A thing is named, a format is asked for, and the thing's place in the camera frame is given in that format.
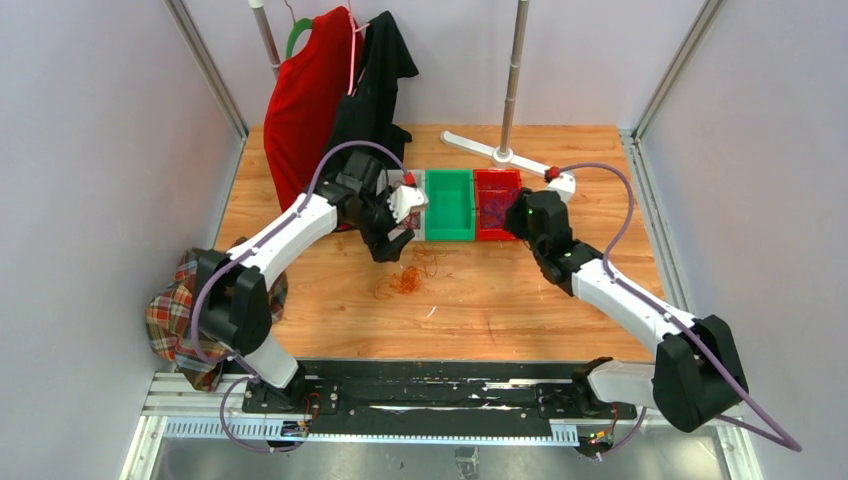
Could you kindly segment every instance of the wooden table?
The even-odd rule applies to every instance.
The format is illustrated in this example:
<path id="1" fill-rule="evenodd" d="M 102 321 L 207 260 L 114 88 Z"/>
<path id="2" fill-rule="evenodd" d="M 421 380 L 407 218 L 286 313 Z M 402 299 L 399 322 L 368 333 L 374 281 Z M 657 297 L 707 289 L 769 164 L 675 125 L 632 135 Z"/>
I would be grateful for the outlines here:
<path id="1" fill-rule="evenodd" d="M 490 166 L 483 158 L 444 145 L 439 140 L 444 129 L 489 145 L 497 145 L 499 138 L 497 127 L 405 128 L 414 138 L 406 148 L 409 168 Z M 596 161 L 629 171 L 613 127 L 516 127 L 513 147 L 549 165 Z M 539 178 L 522 179 L 530 188 L 543 186 Z M 625 190 L 612 174 L 579 171 L 577 193 L 569 202 L 575 236 L 603 250 L 621 227 L 626 204 Z M 278 215 L 262 128 L 257 127 L 248 138 L 216 248 L 226 250 L 236 238 L 253 236 Z M 375 283 L 400 273 L 401 267 L 372 262 L 356 232 L 321 239 L 288 270 L 290 290 L 284 318 L 273 327 L 275 337 L 299 357 L 651 360 L 614 321 L 548 284 L 520 242 L 439 244 L 447 256 L 439 259 L 435 277 L 426 278 L 419 291 L 378 300 Z M 408 265 L 411 256 L 408 247 L 399 263 Z M 661 294 L 638 210 L 613 261 L 630 278 Z"/>

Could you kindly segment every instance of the clothing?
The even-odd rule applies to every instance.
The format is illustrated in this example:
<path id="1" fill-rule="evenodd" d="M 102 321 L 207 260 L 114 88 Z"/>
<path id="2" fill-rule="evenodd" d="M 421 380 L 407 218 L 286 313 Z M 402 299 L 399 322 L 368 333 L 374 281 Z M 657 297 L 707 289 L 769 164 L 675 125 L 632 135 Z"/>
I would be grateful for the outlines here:
<path id="1" fill-rule="evenodd" d="M 303 192 L 321 161 L 336 111 L 350 83 L 351 28 L 348 10 L 315 17 L 303 50 L 283 62 L 265 115 L 265 154 L 286 211 Z M 357 34 L 355 62 L 362 52 Z"/>
<path id="2" fill-rule="evenodd" d="M 333 134 L 325 151 L 349 140 L 370 140 L 403 160 L 404 144 L 412 141 L 412 135 L 392 124 L 397 81 L 418 75 L 418 68 L 391 13 L 383 12 L 369 24 L 365 30 L 362 62 L 356 74 L 359 81 L 354 94 L 345 95 L 339 103 Z M 322 174 L 332 178 L 351 153 L 352 150 L 347 149 L 334 155 Z M 374 156 L 387 168 L 398 168 L 384 154 L 376 152 Z"/>
<path id="3" fill-rule="evenodd" d="M 196 390 L 209 392 L 218 386 L 224 362 L 217 365 L 204 363 L 197 358 L 191 345 L 191 302 L 196 277 L 197 255 L 190 250 L 183 253 L 171 284 L 147 306 L 147 334 L 154 352 L 175 362 L 177 370 Z M 287 293 L 288 280 L 283 272 L 268 293 L 272 322 L 283 317 Z M 228 352 L 223 345 L 203 333 L 200 334 L 200 346 L 206 355 L 215 360 Z"/>

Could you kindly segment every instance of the wall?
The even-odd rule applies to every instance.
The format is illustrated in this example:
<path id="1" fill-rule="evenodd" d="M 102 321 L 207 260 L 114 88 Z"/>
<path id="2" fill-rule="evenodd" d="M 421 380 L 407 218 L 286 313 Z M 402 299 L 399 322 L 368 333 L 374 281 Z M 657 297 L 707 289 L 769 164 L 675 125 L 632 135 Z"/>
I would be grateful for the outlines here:
<path id="1" fill-rule="evenodd" d="M 848 4 L 725 3 L 645 151 L 695 311 L 805 447 L 757 439 L 765 478 L 844 478 Z"/>
<path id="2" fill-rule="evenodd" d="M 0 477 L 117 478 L 240 140 L 161 1 L 7 2 L 0 47 Z"/>
<path id="3" fill-rule="evenodd" d="M 297 18 L 340 0 L 289 0 Z M 354 0 L 361 22 L 390 10 L 421 75 L 403 81 L 398 123 L 500 124 L 515 0 Z M 274 88 L 245 0 L 187 0 L 248 124 L 262 123 Z M 633 127 L 703 0 L 533 0 L 515 122 Z M 266 1 L 280 50 L 291 16 Z"/>

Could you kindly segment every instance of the pink hanger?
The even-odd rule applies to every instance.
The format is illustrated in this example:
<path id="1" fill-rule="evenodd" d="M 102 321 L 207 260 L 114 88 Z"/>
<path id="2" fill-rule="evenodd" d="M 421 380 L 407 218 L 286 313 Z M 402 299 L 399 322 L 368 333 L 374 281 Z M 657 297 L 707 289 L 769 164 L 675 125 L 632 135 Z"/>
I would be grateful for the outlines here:
<path id="1" fill-rule="evenodd" d="M 350 30 L 351 30 L 351 39 L 350 39 L 350 83 L 348 84 L 347 94 L 353 95 L 353 74 L 355 70 L 355 61 L 356 61 L 356 34 L 368 28 L 370 23 L 366 23 L 365 25 L 356 28 L 356 21 L 353 19 L 353 8 L 350 6 L 350 0 L 347 0 L 347 16 L 350 19 Z"/>

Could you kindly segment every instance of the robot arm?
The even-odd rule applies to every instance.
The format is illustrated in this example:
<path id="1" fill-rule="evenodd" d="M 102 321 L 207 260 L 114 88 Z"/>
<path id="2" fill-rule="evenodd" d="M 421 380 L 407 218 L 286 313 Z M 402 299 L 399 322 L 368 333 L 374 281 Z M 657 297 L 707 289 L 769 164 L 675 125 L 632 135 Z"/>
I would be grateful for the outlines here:
<path id="1" fill-rule="evenodd" d="M 331 177 L 319 181 L 312 194 L 299 195 L 292 207 L 247 242 L 227 253 L 207 250 L 198 257 L 198 290 L 233 259 L 244 258 L 215 282 L 201 304 L 193 305 L 201 309 L 198 325 L 239 354 L 275 387 L 281 400 L 292 404 L 302 398 L 303 375 L 271 335 L 268 291 L 274 280 L 307 247 L 343 223 L 359 228 L 374 261 L 397 261 L 413 232 L 406 229 L 391 240 L 389 232 L 428 204 L 414 178 L 408 176 L 407 185 L 396 189 L 386 185 L 385 167 L 361 151 Z"/>
<path id="2" fill-rule="evenodd" d="M 609 265 L 614 281 L 601 252 L 574 238 L 566 205 L 556 193 L 522 189 L 507 211 L 504 229 L 529 242 L 546 280 L 594 305 L 654 352 L 655 365 L 600 358 L 580 369 L 573 381 L 583 397 L 578 399 L 581 408 L 598 410 L 611 402 L 642 405 L 658 409 L 669 423 L 691 432 L 741 401 L 668 318 L 674 315 L 698 335 L 747 391 L 727 323 L 714 315 L 698 319 L 678 310 Z M 636 294 L 621 281 L 634 287 Z M 664 306 L 666 313 L 658 313 L 649 302 Z"/>

